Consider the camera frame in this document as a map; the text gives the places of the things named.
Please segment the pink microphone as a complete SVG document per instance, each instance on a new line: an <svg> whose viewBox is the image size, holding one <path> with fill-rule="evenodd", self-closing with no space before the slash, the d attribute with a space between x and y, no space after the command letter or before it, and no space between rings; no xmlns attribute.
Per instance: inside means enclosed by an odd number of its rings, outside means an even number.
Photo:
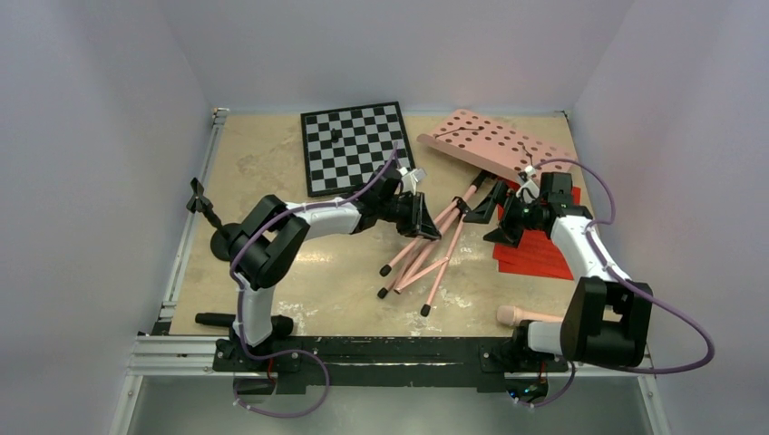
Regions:
<svg viewBox="0 0 769 435"><path fill-rule="evenodd" d="M560 323L563 321L563 317L532 312L515 305L500 305L496 311L496 320L499 324L518 327L524 321Z"/></svg>

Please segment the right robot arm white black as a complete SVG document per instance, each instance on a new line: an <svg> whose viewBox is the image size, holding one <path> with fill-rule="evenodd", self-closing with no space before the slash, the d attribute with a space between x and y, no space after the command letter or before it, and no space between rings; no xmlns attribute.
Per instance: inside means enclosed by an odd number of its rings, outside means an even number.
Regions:
<svg viewBox="0 0 769 435"><path fill-rule="evenodd" d="M465 219L488 223L497 207L503 208L502 216L484 240L517 247L525 231L540 231L560 251L576 282L562 320L529 320L515 329L511 361L530 369L551 354L607 367L639 366L647 344L651 289L639 284L641 293L635 295L622 284L628 278L625 273L609 271L605 248L589 242L593 216L575 202L571 175L542 174L536 198L526 188L513 193L499 181Z"/></svg>

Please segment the red sheet music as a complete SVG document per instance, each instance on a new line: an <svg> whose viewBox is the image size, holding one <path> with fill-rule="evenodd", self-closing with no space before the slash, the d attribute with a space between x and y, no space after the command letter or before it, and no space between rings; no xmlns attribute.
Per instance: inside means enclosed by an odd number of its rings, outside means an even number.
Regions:
<svg viewBox="0 0 769 435"><path fill-rule="evenodd" d="M541 229L531 231L543 232L549 240L552 240L552 232L558 218L568 216L591 218L590 212L580 204L578 199L575 199L574 194L577 191L577 188L569 190L546 188L540 193L539 197L528 205L541 220Z"/></svg>
<svg viewBox="0 0 769 435"><path fill-rule="evenodd" d="M540 231L525 231L517 247L496 244L492 258L498 262L501 273L573 279L562 253Z"/></svg>

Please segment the black microphone stand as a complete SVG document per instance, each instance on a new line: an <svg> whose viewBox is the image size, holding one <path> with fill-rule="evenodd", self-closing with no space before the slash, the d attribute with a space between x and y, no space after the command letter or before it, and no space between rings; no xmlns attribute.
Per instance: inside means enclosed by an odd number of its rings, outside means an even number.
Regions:
<svg viewBox="0 0 769 435"><path fill-rule="evenodd" d="M192 195L187 202L186 209L191 214L199 213L214 228L214 233L209 240L209 249L219 261L230 262L233 255L230 248L236 238L242 233L242 225L239 223L224 224L214 205L204 194L205 188L198 178L190 181Z"/></svg>

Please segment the pink music stand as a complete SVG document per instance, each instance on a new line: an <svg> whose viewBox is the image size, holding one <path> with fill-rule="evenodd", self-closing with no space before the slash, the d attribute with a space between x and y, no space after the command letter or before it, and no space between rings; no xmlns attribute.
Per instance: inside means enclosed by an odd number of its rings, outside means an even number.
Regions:
<svg viewBox="0 0 769 435"><path fill-rule="evenodd" d="M479 169L464 194L453 198L434 220L447 244L445 253L433 257L439 242L418 237L380 270L381 276L388 276L395 267L399 269L389 285L380 289L379 298L391 293L401 294L424 276L434 274L430 293L420 310L422 316L428 316L467 227L483 225L465 223L464 215L479 205L497 181L506 181L510 187L509 195L515 193L520 186L518 173L531 165L536 169L535 180L540 188L545 162L553 161L556 171L567 172L577 155L573 148L543 141L515 126L468 110L453 112L429 133L419 135L417 140L432 150Z"/></svg>

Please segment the black white chessboard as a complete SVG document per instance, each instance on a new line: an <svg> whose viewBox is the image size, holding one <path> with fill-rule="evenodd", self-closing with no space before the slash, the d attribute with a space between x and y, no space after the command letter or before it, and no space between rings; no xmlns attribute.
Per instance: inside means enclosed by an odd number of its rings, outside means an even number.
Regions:
<svg viewBox="0 0 769 435"><path fill-rule="evenodd" d="M396 168L415 169L414 155L397 101L302 113L299 117L307 195L352 192L365 184L398 144ZM330 131L341 131L333 143Z"/></svg>

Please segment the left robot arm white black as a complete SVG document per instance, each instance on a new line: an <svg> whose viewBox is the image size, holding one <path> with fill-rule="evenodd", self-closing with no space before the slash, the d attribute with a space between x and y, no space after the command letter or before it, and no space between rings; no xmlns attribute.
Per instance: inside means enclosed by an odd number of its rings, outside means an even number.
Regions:
<svg viewBox="0 0 769 435"><path fill-rule="evenodd" d="M404 189L401 173L383 165L352 194L325 202L290 203L265 196L229 239L230 275L237 285L232 330L240 342L235 358L247 370L265 367L273 334L271 307L277 284L302 245L315 238L354 235L378 221L393 223L403 237L438 240L422 192Z"/></svg>

